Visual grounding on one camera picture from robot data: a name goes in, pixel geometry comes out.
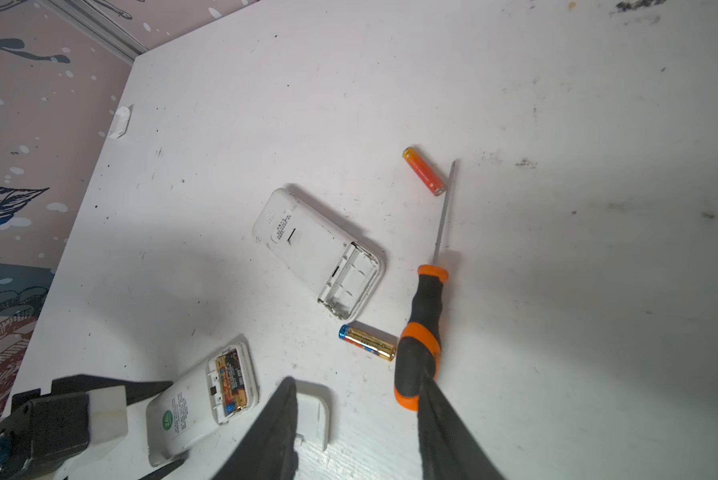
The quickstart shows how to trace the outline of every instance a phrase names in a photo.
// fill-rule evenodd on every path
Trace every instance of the white plastic piece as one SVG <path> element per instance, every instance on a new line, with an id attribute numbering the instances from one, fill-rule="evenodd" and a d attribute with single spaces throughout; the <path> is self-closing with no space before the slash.
<path id="1" fill-rule="evenodd" d="M 63 480 L 72 470 L 103 458 L 127 435 L 127 393 L 124 387 L 90 390 L 87 394 L 89 446 L 55 470 L 55 480 Z"/>
<path id="2" fill-rule="evenodd" d="M 343 323 L 359 315 L 385 269 L 378 255 L 282 188 L 268 199 L 252 235 Z"/>
<path id="3" fill-rule="evenodd" d="M 116 110 L 111 128 L 108 130 L 108 138 L 119 138 L 127 132 L 131 114 L 129 107 L 119 107 Z"/>
<path id="4" fill-rule="evenodd" d="M 239 354 L 248 403 L 245 408 L 228 416 L 222 415 L 220 419 L 219 414 L 222 414 L 223 410 L 221 408 L 218 412 L 215 408 L 218 398 L 217 394 L 212 393 L 213 386 L 218 390 L 218 373 L 214 369 L 214 360 L 234 348 Z M 148 461 L 154 467 L 171 461 L 218 429 L 221 423 L 227 422 L 232 416 L 245 413 L 257 403 L 258 390 L 247 347 L 242 343 L 229 345 L 206 362 L 200 363 L 150 401 L 145 409 Z"/>
<path id="5" fill-rule="evenodd" d="M 326 401 L 318 396 L 297 393 L 296 435 L 304 442 L 321 445 L 326 450 L 329 441 L 330 409 Z"/>

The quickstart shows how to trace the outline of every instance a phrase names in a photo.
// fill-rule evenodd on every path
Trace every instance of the screwdriver handle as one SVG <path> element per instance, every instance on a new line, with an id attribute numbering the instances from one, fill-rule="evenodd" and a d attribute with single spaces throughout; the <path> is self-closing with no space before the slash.
<path id="1" fill-rule="evenodd" d="M 442 314 L 442 290 L 450 278 L 446 270 L 433 265 L 417 269 L 417 292 L 412 298 L 410 321 L 396 349 L 393 394 L 404 408 L 417 412 L 422 374 L 436 378 L 442 348 L 439 317 Z"/>

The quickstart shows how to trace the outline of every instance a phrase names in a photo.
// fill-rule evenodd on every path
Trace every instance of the white tabletop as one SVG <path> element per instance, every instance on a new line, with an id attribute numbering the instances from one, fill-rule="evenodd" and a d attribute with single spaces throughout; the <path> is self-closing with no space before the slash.
<path id="1" fill-rule="evenodd" d="M 327 386 L 299 478 L 420 478 L 393 364 L 251 228 L 290 185 L 382 249 L 398 335 L 440 215 L 401 158 L 460 160 L 439 384 L 509 480 L 718 478 L 718 0 L 265 0 L 139 57 L 14 391 L 178 379 L 242 335 L 261 403 Z M 141 417 L 74 478 L 150 470 Z M 170 478 L 209 478 L 256 415 Z"/>

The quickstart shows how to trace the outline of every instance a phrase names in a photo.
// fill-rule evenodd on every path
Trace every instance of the green label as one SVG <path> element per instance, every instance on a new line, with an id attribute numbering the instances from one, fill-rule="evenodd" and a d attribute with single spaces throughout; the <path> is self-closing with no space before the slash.
<path id="1" fill-rule="evenodd" d="M 164 412 L 164 416 L 162 416 L 162 427 L 164 430 L 169 430 L 172 428 L 172 412 L 167 410 Z"/>

